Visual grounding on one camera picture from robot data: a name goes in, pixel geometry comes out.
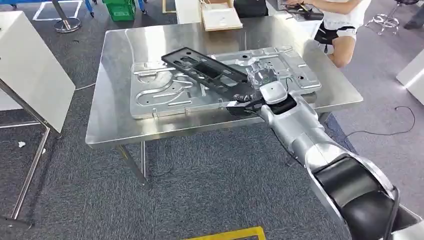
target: chair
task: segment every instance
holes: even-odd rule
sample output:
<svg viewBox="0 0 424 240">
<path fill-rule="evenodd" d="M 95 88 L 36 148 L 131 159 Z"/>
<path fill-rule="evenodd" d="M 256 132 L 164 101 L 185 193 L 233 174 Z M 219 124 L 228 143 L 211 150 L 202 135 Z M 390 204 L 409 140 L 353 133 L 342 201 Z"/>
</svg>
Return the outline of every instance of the chair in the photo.
<svg viewBox="0 0 424 240">
<path fill-rule="evenodd" d="M 393 14 L 395 14 L 399 6 L 416 4 L 418 3 L 418 1 L 419 0 L 396 0 L 396 6 L 391 10 L 388 15 L 383 13 L 378 13 L 374 15 L 372 19 L 367 24 L 365 24 L 365 27 L 368 27 L 370 23 L 376 23 L 381 25 L 381 31 L 377 33 L 379 36 L 383 34 L 383 31 L 386 28 L 396 28 L 396 31 L 393 32 L 393 35 L 397 35 L 399 31 L 399 20 L 393 17 Z"/>
</svg>

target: white board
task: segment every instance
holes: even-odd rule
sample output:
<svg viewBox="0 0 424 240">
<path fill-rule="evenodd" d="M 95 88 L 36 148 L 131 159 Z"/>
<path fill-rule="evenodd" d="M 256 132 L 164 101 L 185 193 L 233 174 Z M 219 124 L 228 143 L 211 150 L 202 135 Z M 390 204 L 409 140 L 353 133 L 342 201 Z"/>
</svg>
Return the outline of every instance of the white board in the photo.
<svg viewBox="0 0 424 240">
<path fill-rule="evenodd" d="M 0 12 L 0 78 L 57 132 L 75 85 L 22 11 Z"/>
<path fill-rule="evenodd" d="M 7 95 L 3 90 L 0 89 L 0 112 L 21 108 L 21 105 L 15 102 L 15 100 L 13 100 L 9 95 Z"/>
</svg>

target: metal stand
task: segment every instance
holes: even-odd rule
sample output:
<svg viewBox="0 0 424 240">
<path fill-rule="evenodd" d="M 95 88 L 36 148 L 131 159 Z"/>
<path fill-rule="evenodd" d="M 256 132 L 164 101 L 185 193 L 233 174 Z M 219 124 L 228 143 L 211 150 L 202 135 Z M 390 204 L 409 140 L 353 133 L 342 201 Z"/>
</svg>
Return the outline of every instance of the metal stand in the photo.
<svg viewBox="0 0 424 240">
<path fill-rule="evenodd" d="M 49 137 L 50 132 L 54 132 L 57 136 L 60 134 L 46 121 L 44 120 L 28 103 L 26 103 L 16 92 L 14 92 L 8 85 L 3 82 L 0 78 L 0 89 L 2 89 L 6 94 L 8 94 L 13 100 L 15 100 L 25 111 L 32 115 L 36 121 L 26 121 L 20 123 L 11 123 L 11 124 L 2 124 L 0 129 L 6 128 L 17 128 L 17 127 L 27 127 L 34 125 L 43 125 L 45 127 L 45 132 L 42 135 L 41 141 L 38 145 L 38 149 L 35 152 L 34 160 L 32 161 L 31 167 L 26 175 L 25 181 L 23 183 L 20 194 L 17 198 L 16 204 L 14 205 L 12 214 L 9 217 L 0 215 L 0 224 L 5 224 L 9 227 L 19 227 L 19 228 L 31 228 L 32 224 L 22 220 L 18 220 L 19 213 L 22 210 L 22 205 L 24 204 L 25 197 L 27 196 L 28 189 L 33 180 L 34 173 L 39 164 L 41 155 L 43 154 L 44 146 L 46 145 L 47 138 Z"/>
<path fill-rule="evenodd" d="M 147 181 L 146 177 L 146 144 L 144 141 L 141 142 L 141 170 L 137 166 L 137 163 L 134 161 L 133 156 L 128 151 L 128 149 L 124 145 L 118 145 L 116 146 L 116 149 L 118 150 L 119 154 L 121 155 L 123 161 L 126 163 L 126 165 L 131 169 L 132 173 L 135 174 L 135 176 L 140 181 L 141 185 L 143 185 L 147 190 L 152 189 L 151 185 Z"/>
<path fill-rule="evenodd" d="M 381 30 L 377 33 L 379 36 L 383 34 L 383 31 L 386 28 L 396 28 L 396 31 L 393 32 L 393 35 L 397 35 L 399 31 L 399 20 L 393 17 L 393 14 L 395 14 L 400 5 L 401 3 L 397 3 L 397 5 L 388 15 L 382 13 L 374 15 L 374 17 L 372 17 L 372 19 L 365 24 L 365 27 L 368 27 L 370 23 L 376 23 L 381 26 Z"/>
<path fill-rule="evenodd" d="M 51 3 L 53 3 L 54 8 L 56 9 L 57 13 L 59 14 L 60 18 L 62 20 L 56 22 L 54 24 L 54 29 L 56 29 L 56 32 L 58 33 L 71 33 L 75 32 L 76 30 L 81 28 L 81 21 L 76 17 L 66 17 L 63 9 L 61 8 L 61 5 L 59 4 L 58 0 L 52 0 Z"/>
</svg>

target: stainless steel table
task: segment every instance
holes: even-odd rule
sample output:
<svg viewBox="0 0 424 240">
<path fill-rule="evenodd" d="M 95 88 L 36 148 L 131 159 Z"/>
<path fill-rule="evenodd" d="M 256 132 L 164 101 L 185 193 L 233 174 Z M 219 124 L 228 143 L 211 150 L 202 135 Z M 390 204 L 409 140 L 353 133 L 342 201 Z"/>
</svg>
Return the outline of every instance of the stainless steel table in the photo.
<svg viewBox="0 0 424 240">
<path fill-rule="evenodd" d="M 246 18 L 242 22 L 243 29 L 221 32 L 205 32 L 200 23 L 106 32 L 85 142 L 92 148 L 116 147 L 141 184 L 148 187 L 145 141 L 262 122 L 259 117 L 232 116 L 226 109 L 133 119 L 130 114 L 133 60 L 160 61 L 162 55 L 184 46 L 204 54 L 218 54 L 291 45 L 322 83 L 313 104 L 322 120 L 332 111 L 363 100 L 317 43 L 298 32 L 294 19 L 276 15 Z M 124 146 L 140 142 L 142 170 Z"/>
</svg>

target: yellow floor marking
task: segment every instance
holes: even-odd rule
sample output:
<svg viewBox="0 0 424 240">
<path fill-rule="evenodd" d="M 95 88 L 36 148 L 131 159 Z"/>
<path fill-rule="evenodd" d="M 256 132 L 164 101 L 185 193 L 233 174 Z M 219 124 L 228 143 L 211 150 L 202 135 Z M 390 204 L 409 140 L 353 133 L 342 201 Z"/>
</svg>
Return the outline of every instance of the yellow floor marking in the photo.
<svg viewBox="0 0 424 240">
<path fill-rule="evenodd" d="M 261 226 L 235 231 L 227 231 L 213 235 L 199 236 L 195 238 L 187 238 L 185 240 L 235 240 L 253 236 L 257 236 L 257 240 L 266 240 L 264 230 Z"/>
</svg>

